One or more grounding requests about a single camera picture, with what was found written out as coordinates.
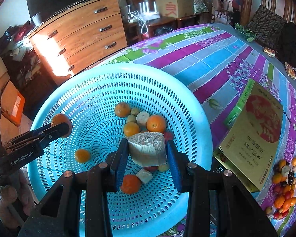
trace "piece of bread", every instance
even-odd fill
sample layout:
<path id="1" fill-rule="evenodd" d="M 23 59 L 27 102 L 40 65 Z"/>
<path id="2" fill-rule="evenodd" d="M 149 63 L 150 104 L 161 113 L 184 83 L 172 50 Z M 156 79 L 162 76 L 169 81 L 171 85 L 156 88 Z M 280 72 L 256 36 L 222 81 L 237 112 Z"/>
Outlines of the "piece of bread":
<path id="1" fill-rule="evenodd" d="M 129 154 L 139 166 L 159 166 L 167 162 L 162 133 L 139 133 L 128 138 Z"/>

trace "orange box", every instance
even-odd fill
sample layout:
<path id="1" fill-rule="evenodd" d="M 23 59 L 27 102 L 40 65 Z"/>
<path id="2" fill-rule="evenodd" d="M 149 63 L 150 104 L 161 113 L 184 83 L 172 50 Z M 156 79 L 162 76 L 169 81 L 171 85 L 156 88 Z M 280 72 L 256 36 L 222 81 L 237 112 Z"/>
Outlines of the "orange box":
<path id="1" fill-rule="evenodd" d="M 25 98 L 9 81 L 1 96 L 1 114 L 17 127 L 21 124 Z"/>

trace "plaid bag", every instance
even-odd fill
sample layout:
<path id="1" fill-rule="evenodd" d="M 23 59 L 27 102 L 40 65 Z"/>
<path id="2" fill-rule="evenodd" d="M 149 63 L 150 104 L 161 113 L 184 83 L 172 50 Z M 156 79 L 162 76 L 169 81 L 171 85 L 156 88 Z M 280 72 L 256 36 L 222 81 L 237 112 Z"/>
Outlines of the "plaid bag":
<path id="1" fill-rule="evenodd" d="M 260 42 L 274 49 L 285 23 L 281 16 L 260 5 L 245 28 L 256 34 Z"/>

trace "metal screw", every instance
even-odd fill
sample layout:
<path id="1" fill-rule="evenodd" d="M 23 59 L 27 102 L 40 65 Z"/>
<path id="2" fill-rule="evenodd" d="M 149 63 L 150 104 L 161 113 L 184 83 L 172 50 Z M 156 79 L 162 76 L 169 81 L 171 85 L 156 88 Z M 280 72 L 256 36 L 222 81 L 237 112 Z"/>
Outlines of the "metal screw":
<path id="1" fill-rule="evenodd" d="M 101 162 L 98 166 L 100 169 L 105 169 L 108 166 L 108 164 L 106 162 Z"/>
<path id="2" fill-rule="evenodd" d="M 65 171 L 64 172 L 64 177 L 71 177 L 72 176 L 72 171 L 70 171 L 70 170 L 67 170 L 67 171 Z"/>
<path id="3" fill-rule="evenodd" d="M 195 169 L 195 168 L 197 167 L 197 164 L 195 164 L 194 162 L 189 162 L 189 163 L 187 164 L 187 167 L 188 167 L 189 169 Z"/>
<path id="4" fill-rule="evenodd" d="M 232 172 L 230 170 L 225 170 L 224 175 L 225 176 L 232 176 Z"/>

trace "drawer handle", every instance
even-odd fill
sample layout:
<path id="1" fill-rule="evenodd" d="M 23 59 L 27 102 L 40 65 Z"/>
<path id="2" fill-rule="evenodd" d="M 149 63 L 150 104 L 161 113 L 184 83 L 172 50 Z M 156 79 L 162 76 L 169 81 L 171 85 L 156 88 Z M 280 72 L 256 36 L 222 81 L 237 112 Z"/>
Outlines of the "drawer handle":
<path id="1" fill-rule="evenodd" d="M 57 56 L 62 55 L 66 51 L 66 48 L 62 49 Z"/>
<path id="2" fill-rule="evenodd" d="M 52 32 L 50 35 L 48 35 L 47 39 L 50 39 L 52 38 L 53 36 L 57 35 L 58 34 L 58 31 L 55 30 L 54 32 Z"/>
<path id="3" fill-rule="evenodd" d="M 71 71 L 74 69 L 74 65 L 71 65 L 71 67 L 68 69 L 68 71 Z"/>
<path id="4" fill-rule="evenodd" d="M 113 46 L 115 46 L 115 45 L 116 45 L 116 42 L 111 43 L 111 44 L 109 44 L 109 45 L 106 45 L 105 48 L 108 49 L 108 48 L 111 48 L 111 47 L 113 47 Z"/>
<path id="5" fill-rule="evenodd" d="M 103 31 L 108 30 L 110 28 L 112 28 L 112 25 L 108 25 L 107 27 L 100 28 L 100 32 L 103 32 Z"/>
<path id="6" fill-rule="evenodd" d="M 108 9 L 107 7 L 103 7 L 101 9 L 95 10 L 94 13 L 97 14 L 97 13 L 99 13 L 101 11 L 106 11 L 107 9 Z"/>

